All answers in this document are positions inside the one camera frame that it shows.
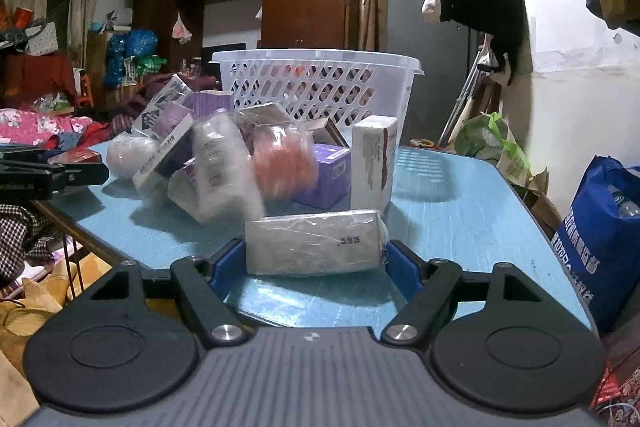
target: window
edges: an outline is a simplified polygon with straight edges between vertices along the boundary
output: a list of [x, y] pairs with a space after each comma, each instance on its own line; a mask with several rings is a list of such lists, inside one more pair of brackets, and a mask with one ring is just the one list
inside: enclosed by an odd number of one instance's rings
[[58, 48], [66, 51], [66, 23], [69, 17], [70, 0], [47, 0], [47, 19], [56, 23]]

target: gray door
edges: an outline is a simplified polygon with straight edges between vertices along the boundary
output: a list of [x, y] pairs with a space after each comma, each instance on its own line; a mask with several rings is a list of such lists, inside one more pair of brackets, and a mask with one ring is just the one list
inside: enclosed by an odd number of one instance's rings
[[415, 57], [424, 70], [414, 78], [402, 144], [412, 138], [438, 140], [466, 78], [468, 28], [427, 23], [423, 1], [388, 0], [386, 52]]

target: table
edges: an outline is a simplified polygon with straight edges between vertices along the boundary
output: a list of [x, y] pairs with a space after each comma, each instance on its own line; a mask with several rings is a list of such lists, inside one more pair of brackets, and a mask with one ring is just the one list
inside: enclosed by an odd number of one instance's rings
[[[105, 157], [107, 144], [93, 149]], [[41, 208], [111, 263], [129, 257], [154, 269], [165, 268], [187, 255], [208, 257], [232, 238], [242, 237], [238, 216], [217, 217], [200, 226], [172, 203], [145, 206], [131, 181], [113, 177], [102, 186], [61, 194]], [[341, 201], [335, 210], [347, 208], [348, 201]], [[317, 212], [291, 202], [268, 204], [267, 211], [271, 216]], [[515, 264], [595, 330], [548, 240], [491, 165], [399, 148], [385, 222], [392, 239], [426, 260], [444, 257], [465, 270], [489, 272], [500, 261]], [[329, 277], [247, 276], [227, 302], [279, 325], [368, 325], [377, 335], [405, 304], [383, 268]], [[458, 316], [481, 307], [482, 303], [461, 303]]]

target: white plastic basket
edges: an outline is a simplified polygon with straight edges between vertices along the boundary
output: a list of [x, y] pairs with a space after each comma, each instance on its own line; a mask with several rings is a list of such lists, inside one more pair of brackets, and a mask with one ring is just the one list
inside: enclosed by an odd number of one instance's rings
[[236, 107], [280, 102], [297, 120], [330, 117], [344, 130], [376, 114], [398, 118], [398, 138], [416, 58], [346, 50], [246, 50], [214, 53], [222, 87]]

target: silver bolt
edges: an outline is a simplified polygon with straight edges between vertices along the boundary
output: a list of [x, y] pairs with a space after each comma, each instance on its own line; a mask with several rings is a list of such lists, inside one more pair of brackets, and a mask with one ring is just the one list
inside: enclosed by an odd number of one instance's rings
[[409, 324], [396, 324], [389, 327], [386, 334], [395, 341], [410, 341], [418, 335], [418, 330]]
[[211, 330], [211, 336], [217, 341], [233, 342], [242, 336], [242, 330], [233, 324], [222, 324]]

